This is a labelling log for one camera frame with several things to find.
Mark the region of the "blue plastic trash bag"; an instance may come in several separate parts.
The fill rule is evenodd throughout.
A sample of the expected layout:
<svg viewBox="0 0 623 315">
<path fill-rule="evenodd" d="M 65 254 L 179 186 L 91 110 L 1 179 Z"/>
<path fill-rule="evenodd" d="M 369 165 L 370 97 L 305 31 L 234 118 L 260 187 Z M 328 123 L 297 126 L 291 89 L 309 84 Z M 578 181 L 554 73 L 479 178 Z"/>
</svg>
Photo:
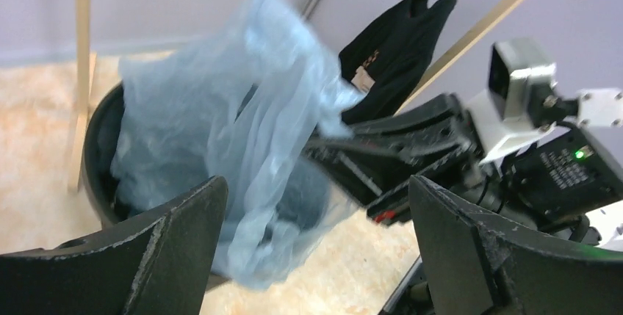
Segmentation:
<svg viewBox="0 0 623 315">
<path fill-rule="evenodd" d="M 143 212 L 224 177 L 214 273 L 268 289 L 354 212 L 303 147 L 314 131 L 352 137 L 342 113 L 364 96 L 285 0 L 247 0 L 219 32 L 118 73 L 117 196 Z"/>
</svg>

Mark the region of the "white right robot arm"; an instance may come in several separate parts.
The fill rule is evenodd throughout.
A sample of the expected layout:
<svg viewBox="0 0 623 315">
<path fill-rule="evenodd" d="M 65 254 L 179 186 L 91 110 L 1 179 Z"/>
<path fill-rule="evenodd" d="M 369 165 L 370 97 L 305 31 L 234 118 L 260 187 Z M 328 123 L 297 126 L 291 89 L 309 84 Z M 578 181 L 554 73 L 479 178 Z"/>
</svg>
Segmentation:
<svg viewBox="0 0 623 315">
<path fill-rule="evenodd" d="M 408 180 L 421 175 L 457 196 L 538 231 L 584 242 L 587 213 L 622 199 L 622 167 L 587 131 L 523 144 L 484 162 L 471 114 L 451 94 L 395 117 L 352 125 L 353 137 L 313 134 L 303 156 L 374 222 L 411 219 Z"/>
</svg>

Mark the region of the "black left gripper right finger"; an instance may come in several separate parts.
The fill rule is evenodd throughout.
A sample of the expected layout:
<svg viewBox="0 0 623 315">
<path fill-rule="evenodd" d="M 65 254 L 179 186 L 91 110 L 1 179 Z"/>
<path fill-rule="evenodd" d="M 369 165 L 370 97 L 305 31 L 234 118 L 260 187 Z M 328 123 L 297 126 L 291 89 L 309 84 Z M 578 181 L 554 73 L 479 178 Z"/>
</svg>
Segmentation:
<svg viewBox="0 0 623 315">
<path fill-rule="evenodd" d="M 421 176 L 408 196 L 437 314 L 620 314 L 622 254 L 559 239 Z"/>
</svg>

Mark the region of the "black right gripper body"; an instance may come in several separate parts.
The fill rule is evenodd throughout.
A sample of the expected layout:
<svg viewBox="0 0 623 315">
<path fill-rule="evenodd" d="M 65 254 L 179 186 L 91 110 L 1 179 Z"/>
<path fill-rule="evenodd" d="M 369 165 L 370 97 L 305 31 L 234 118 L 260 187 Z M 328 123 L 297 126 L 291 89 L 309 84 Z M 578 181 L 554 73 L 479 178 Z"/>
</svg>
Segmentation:
<svg viewBox="0 0 623 315">
<path fill-rule="evenodd" d="M 500 171 L 480 163 L 483 149 L 468 111 L 413 109 L 368 121 L 364 127 L 396 155 L 390 163 L 375 160 L 375 170 L 389 185 L 365 207 L 374 222 L 392 225 L 411 219 L 407 193 L 412 175 L 422 175 L 489 211 L 526 221 L 525 209 L 512 201 Z"/>
</svg>

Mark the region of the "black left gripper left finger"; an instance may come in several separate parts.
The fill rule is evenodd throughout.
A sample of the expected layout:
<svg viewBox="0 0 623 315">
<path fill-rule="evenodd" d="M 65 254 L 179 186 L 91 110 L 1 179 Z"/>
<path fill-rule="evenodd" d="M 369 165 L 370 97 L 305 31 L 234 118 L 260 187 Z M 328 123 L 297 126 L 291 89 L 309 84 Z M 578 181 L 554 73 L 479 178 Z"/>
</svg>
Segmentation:
<svg viewBox="0 0 623 315">
<path fill-rule="evenodd" d="M 3 314 L 198 314 L 228 197 L 215 176 L 51 250 L 1 256 Z"/>
</svg>

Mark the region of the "black trash bin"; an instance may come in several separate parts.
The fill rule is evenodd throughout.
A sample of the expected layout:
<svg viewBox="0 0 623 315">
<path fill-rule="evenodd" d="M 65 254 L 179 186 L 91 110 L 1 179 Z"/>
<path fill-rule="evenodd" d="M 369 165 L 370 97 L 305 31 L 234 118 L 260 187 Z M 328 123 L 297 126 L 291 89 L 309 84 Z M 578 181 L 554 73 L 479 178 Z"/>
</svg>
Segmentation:
<svg viewBox="0 0 623 315">
<path fill-rule="evenodd" d="M 203 295 L 226 282 L 210 272 L 228 197 L 226 181 L 209 178 L 161 206 L 130 216 L 127 206 L 115 202 L 118 180 L 110 172 L 123 112 L 118 84 L 101 100 L 87 127 L 81 177 L 103 231 L 86 241 L 104 256 L 108 285 L 129 286 L 135 297 Z"/>
</svg>

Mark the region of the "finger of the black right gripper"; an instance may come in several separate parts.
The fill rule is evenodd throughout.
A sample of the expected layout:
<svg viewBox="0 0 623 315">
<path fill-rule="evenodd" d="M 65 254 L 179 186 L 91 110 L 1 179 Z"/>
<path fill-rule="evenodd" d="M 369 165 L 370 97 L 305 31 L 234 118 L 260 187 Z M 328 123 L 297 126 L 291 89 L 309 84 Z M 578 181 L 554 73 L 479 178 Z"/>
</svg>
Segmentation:
<svg viewBox="0 0 623 315">
<path fill-rule="evenodd" d="M 466 145 L 467 119 L 456 95 L 441 94 L 394 117 L 350 127 L 341 145 Z"/>
<path fill-rule="evenodd" d="M 314 162 L 360 206 L 374 206 L 406 186 L 412 175 L 445 180 L 468 161 L 466 145 L 341 145 L 312 137 L 302 157 Z"/>
</svg>

